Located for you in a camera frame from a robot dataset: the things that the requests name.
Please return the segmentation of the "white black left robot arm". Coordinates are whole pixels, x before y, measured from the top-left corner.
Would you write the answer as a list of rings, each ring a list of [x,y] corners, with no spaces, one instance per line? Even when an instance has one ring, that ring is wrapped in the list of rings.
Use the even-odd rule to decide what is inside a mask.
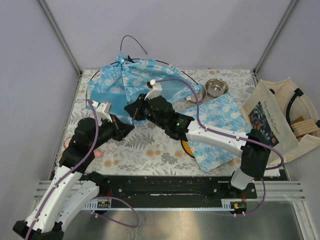
[[[53,180],[34,211],[25,220],[17,221],[13,231],[25,240],[61,240],[74,217],[93,198],[107,195],[107,177],[90,173],[84,185],[70,195],[74,185],[94,160],[94,150],[109,140],[123,140],[133,129],[112,115],[111,122],[81,119],[68,147],[62,153]]]

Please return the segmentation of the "blue snowman pet tent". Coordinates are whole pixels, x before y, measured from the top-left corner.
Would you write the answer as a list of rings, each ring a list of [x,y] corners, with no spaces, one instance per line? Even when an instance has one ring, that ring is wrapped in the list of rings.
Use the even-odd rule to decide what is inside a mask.
[[[134,63],[127,63],[121,70],[122,62],[122,54],[119,53],[116,62],[100,69],[99,79],[87,86],[89,100],[109,102],[112,104],[110,113],[119,120],[127,124],[141,125],[144,121],[132,121],[124,107],[132,104],[140,94],[148,93],[147,82],[150,80],[184,78],[179,68],[170,64],[159,65],[154,59],[140,58]]]

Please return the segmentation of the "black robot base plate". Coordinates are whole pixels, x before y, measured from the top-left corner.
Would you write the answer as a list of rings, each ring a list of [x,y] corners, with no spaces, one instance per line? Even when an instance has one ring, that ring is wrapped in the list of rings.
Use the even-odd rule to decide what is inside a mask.
[[[246,210],[247,200],[257,199],[254,183],[244,191],[230,192],[226,177],[213,176],[120,176],[86,174],[80,181],[92,181],[99,187],[94,200],[150,198],[152,196],[197,196],[199,199],[229,201],[234,211]]]

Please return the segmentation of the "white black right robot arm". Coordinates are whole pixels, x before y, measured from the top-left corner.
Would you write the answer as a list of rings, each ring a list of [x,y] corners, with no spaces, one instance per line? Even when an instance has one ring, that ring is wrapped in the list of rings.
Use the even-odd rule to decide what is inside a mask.
[[[228,194],[233,198],[243,195],[252,180],[264,176],[270,148],[262,134],[255,129],[249,133],[236,133],[206,126],[198,117],[176,112],[173,105],[162,96],[148,99],[141,94],[124,110],[135,121],[148,120],[154,123],[174,140],[207,144],[240,158],[241,164],[231,175],[227,186]]]

